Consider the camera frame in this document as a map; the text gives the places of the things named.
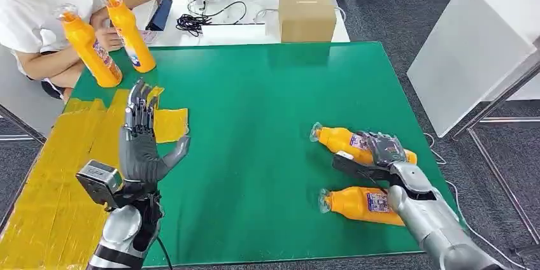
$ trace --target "gray carpet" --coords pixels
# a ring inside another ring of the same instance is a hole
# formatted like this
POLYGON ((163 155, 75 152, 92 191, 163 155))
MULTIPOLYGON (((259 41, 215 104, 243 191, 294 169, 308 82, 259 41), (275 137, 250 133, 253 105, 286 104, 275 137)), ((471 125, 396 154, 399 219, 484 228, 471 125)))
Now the gray carpet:
MULTIPOLYGON (((347 12, 346 27, 352 41, 381 41, 407 94, 418 122, 425 132, 433 134, 406 71, 430 33, 449 0, 338 0, 347 12)), ((495 112, 498 116, 540 115, 538 101, 507 102, 495 112)), ((540 169, 536 161, 540 146, 538 127, 480 126, 478 136, 508 177, 529 217, 540 229, 540 199, 531 194, 540 184, 540 169)), ((35 143, 0 145, 8 152, 0 155, 0 199, 2 204, 16 191, 37 152, 35 143)), ((517 246, 532 243, 517 213, 506 198, 485 161, 473 144, 463 135, 459 141, 450 137, 438 139, 434 148, 448 161, 441 166, 445 178, 458 187, 460 203, 467 221, 484 237, 506 254, 517 246)), ((473 239, 499 261, 504 259, 494 250, 473 239)), ((540 255, 520 260, 530 269, 540 269, 540 255)), ((307 260, 298 262, 251 264, 237 266, 181 267, 179 269, 432 269, 425 254, 363 257, 337 260, 307 260)))

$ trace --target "person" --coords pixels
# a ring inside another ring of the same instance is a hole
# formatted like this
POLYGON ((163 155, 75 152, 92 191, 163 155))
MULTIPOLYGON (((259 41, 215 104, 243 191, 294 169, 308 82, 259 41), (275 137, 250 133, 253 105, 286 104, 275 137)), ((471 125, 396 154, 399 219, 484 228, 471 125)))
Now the person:
MULTIPOLYGON (((133 8, 150 0, 124 0, 133 8)), ((108 24, 108 12, 101 0, 0 0, 0 44, 18 60, 19 70, 52 97, 71 94, 84 63, 66 39, 54 10, 65 3, 78 7, 79 16, 96 30, 98 42, 107 51, 118 50, 122 41, 108 24)))

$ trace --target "green mat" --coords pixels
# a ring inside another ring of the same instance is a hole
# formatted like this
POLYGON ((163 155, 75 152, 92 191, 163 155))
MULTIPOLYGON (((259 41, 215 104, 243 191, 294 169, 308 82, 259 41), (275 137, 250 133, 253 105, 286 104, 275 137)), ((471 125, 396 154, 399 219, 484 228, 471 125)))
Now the green mat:
MULTIPOLYGON (((160 108, 188 108, 187 157, 160 182, 160 236, 173 264, 320 259, 417 252, 405 227, 321 214, 321 188, 371 186, 331 167, 309 141, 315 122, 395 134, 455 209, 448 187, 380 43, 200 46, 152 49, 165 87, 160 108)), ((141 76, 124 52, 120 87, 141 76)), ((102 98, 88 71, 73 97, 102 98)), ((159 146, 160 153, 171 144, 159 146)), ((156 243, 146 266, 166 265, 156 243)))

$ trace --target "black shorts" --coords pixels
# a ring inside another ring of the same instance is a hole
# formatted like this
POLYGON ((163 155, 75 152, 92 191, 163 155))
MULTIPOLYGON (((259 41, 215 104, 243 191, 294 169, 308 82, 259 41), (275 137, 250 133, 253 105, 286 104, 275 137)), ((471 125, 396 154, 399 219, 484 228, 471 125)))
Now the black shorts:
MULTIPOLYGON (((55 52, 42 52, 42 55, 48 55, 55 52)), ((41 88, 51 97, 56 99, 63 99, 65 87, 59 87, 58 85, 53 84, 48 78, 45 78, 41 81, 41 88)))

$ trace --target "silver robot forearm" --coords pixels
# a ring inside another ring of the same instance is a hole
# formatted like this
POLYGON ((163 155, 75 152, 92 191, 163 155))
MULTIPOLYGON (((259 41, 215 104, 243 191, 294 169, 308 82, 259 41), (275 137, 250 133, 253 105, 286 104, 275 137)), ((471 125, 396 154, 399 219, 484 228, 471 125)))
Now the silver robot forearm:
POLYGON ((459 218, 418 166, 397 163, 391 172, 402 180, 388 191, 392 209, 442 270, 506 269, 479 248, 459 224, 459 218))
POLYGON ((145 219, 146 211, 131 204, 113 210, 87 269, 141 269, 160 228, 145 219))

